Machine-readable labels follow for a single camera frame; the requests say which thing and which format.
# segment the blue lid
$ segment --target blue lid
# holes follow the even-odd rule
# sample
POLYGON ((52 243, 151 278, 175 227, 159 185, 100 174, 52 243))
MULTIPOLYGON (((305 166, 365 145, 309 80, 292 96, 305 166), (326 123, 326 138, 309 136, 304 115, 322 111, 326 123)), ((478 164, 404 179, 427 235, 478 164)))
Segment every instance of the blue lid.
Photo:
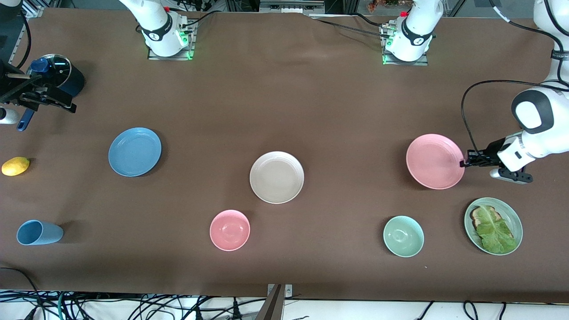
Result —
POLYGON ((38 60, 32 61, 30 64, 30 69, 34 72, 47 72, 50 68, 50 64, 46 58, 39 58, 38 60))

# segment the bread slice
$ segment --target bread slice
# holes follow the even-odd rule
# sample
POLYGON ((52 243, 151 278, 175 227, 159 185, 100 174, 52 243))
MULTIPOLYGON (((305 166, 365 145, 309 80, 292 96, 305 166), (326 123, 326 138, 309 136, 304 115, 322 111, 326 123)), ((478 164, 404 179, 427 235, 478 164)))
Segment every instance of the bread slice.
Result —
MULTIPOLYGON (((490 212, 496 217, 496 221, 503 219, 502 216, 496 211, 496 208, 492 206, 487 206, 490 212)), ((472 219, 472 223, 474 224, 474 228, 477 229, 480 225, 481 221, 478 219, 478 212, 481 210, 480 207, 477 207, 470 213, 470 218, 472 219)))

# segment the plate with sandwich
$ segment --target plate with sandwich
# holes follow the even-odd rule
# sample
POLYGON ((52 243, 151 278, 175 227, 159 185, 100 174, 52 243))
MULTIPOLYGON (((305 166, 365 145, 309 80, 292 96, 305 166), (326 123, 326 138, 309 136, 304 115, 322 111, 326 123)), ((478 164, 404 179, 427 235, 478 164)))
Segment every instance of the plate with sandwich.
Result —
POLYGON ((470 240, 491 255, 509 255, 522 243, 522 222, 518 215, 495 198, 474 200, 464 215, 464 228, 470 240))

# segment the green cable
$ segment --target green cable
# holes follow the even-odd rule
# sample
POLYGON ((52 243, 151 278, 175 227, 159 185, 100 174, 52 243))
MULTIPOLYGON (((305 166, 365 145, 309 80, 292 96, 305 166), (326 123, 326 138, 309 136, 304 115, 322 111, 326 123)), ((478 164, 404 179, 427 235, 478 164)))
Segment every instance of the green cable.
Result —
POLYGON ((61 301, 63 300, 63 292, 59 295, 57 299, 57 314, 59 315, 59 320, 63 320, 63 315, 61 314, 61 301))

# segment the blue plate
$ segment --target blue plate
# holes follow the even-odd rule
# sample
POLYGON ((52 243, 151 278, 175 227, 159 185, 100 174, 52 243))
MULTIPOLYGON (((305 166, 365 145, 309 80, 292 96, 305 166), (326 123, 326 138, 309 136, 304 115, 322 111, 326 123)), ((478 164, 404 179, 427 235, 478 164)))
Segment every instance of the blue plate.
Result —
POLYGON ((125 177, 143 175, 158 163, 162 143, 154 131, 132 128, 113 141, 109 149, 110 167, 125 177))

